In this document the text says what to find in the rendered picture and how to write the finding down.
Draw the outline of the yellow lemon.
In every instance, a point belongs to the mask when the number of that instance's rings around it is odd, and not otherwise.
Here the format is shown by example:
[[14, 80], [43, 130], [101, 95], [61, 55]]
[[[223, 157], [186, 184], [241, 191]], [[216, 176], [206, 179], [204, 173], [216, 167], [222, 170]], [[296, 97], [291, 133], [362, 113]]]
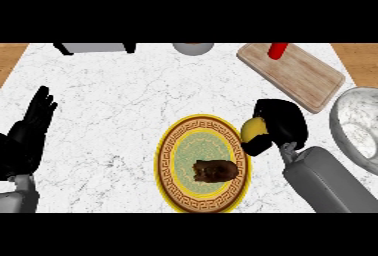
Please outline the yellow lemon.
[[251, 118], [241, 128], [241, 139], [244, 142], [250, 142], [257, 135], [268, 133], [266, 122], [262, 117]]

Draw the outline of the grey appliance with black frame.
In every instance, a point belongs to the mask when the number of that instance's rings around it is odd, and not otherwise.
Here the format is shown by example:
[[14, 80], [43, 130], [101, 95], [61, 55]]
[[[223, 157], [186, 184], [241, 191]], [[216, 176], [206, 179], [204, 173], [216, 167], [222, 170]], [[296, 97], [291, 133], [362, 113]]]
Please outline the grey appliance with black frame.
[[135, 43], [55, 43], [55, 48], [64, 55], [89, 52], [119, 52], [132, 54], [136, 51]]

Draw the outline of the patterned yellow brown plate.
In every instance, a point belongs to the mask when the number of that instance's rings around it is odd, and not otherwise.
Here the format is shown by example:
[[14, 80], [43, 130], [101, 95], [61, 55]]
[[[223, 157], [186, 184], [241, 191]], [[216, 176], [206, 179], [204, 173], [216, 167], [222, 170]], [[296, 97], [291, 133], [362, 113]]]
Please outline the patterned yellow brown plate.
[[[194, 180], [198, 160], [228, 160], [238, 166], [235, 179], [220, 183]], [[167, 129], [155, 151], [154, 174], [160, 193], [179, 212], [229, 212], [241, 203], [251, 181], [251, 159], [241, 135], [220, 117], [197, 114]]]

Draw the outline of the wooden cutting board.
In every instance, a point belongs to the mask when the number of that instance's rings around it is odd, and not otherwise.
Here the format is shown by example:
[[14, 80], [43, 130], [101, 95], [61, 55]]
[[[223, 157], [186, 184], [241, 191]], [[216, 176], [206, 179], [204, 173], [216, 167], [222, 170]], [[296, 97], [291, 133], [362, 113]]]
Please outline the wooden cutting board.
[[269, 57], [271, 43], [247, 43], [237, 56], [277, 88], [313, 114], [325, 108], [346, 76], [296, 44], [278, 60]]

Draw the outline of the red cylindrical object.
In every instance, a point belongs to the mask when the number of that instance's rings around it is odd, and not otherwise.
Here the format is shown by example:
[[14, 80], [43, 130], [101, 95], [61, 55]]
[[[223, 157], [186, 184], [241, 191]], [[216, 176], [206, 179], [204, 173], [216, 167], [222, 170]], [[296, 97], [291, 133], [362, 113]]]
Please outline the red cylindrical object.
[[274, 43], [271, 45], [268, 55], [274, 60], [278, 60], [282, 57], [287, 47], [287, 43]]

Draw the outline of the brown lumpy food item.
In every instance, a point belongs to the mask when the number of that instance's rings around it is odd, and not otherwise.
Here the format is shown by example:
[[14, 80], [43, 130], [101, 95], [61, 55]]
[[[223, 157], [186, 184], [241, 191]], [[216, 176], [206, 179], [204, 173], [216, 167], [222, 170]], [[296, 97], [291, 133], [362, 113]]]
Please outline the brown lumpy food item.
[[198, 182], [219, 183], [237, 178], [240, 175], [238, 166], [226, 160], [198, 160], [192, 166], [195, 171], [194, 179]]

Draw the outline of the white marble bowl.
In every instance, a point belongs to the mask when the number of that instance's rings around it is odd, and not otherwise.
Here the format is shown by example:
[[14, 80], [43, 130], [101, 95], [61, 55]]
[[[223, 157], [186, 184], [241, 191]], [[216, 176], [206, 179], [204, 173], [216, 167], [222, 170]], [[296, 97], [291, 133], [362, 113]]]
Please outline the white marble bowl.
[[334, 141], [353, 163], [378, 176], [378, 88], [349, 89], [331, 108]]

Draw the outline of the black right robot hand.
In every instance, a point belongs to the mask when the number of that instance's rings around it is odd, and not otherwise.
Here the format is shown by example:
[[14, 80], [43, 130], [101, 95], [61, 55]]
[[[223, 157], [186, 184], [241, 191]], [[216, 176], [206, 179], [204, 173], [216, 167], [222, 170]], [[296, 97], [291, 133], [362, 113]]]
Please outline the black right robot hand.
[[257, 156], [277, 144], [296, 142], [296, 150], [305, 147], [309, 131], [306, 119], [299, 106], [281, 99], [259, 99], [254, 107], [254, 117], [266, 122], [268, 133], [257, 135], [250, 142], [241, 142], [241, 147], [250, 156]]

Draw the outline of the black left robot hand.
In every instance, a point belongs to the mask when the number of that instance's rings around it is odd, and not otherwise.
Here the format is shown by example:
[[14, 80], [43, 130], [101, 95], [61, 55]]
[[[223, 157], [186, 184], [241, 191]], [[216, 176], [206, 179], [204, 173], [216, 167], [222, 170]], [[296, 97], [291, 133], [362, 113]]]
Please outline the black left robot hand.
[[49, 88], [36, 92], [24, 118], [9, 133], [0, 133], [0, 181], [17, 175], [33, 174], [40, 166], [46, 134], [58, 103]]

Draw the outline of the grey round object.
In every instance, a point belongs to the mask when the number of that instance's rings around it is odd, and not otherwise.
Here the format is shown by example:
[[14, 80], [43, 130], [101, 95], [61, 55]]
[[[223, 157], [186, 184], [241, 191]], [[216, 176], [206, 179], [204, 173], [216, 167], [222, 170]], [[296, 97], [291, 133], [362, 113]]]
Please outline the grey round object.
[[213, 43], [175, 43], [175, 49], [188, 56], [206, 54], [214, 47]]

